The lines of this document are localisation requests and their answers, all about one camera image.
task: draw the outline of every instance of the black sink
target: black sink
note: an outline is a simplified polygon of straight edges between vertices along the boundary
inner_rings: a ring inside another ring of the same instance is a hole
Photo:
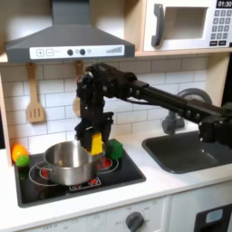
[[[164,170],[176,174],[232,163],[230,148],[200,142],[197,131],[147,139],[142,147]]]

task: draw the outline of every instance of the white cabinet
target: white cabinet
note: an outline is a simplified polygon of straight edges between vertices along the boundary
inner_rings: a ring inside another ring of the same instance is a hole
[[[214,213],[207,214],[206,223],[211,222],[223,216],[225,212],[223,211],[221,215],[220,208],[229,204],[232,204],[232,182],[225,182],[173,195],[170,206],[168,232],[193,232],[198,213],[218,208],[218,210],[214,210]],[[232,219],[229,221],[227,232],[230,231],[232,231]]]

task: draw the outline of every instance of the range hood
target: range hood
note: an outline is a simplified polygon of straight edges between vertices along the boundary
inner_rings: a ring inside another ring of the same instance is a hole
[[[53,26],[7,43],[8,62],[134,56],[134,44],[91,26],[90,0],[52,0],[52,5]]]

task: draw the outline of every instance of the black stovetop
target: black stovetop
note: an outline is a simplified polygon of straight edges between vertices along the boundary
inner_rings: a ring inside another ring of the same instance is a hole
[[[40,166],[43,166],[43,156],[43,154],[30,156],[28,169],[19,169],[14,166],[19,207],[27,208],[76,198],[145,181],[143,174],[124,151],[122,159],[103,158],[98,165],[97,176],[89,182],[78,186],[60,186],[49,180],[45,169],[40,171],[35,167],[38,160],[41,160]]]

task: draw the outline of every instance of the white countertop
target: white countertop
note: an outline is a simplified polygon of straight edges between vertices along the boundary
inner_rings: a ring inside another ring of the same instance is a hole
[[[5,151],[1,150],[0,231],[37,227],[145,199],[232,180],[232,164],[182,175],[164,171],[141,147],[143,140],[161,135],[163,133],[160,130],[155,130],[116,138],[123,143],[124,149],[145,175],[147,179],[145,182],[31,208],[18,207],[15,171],[14,168],[7,167]]]

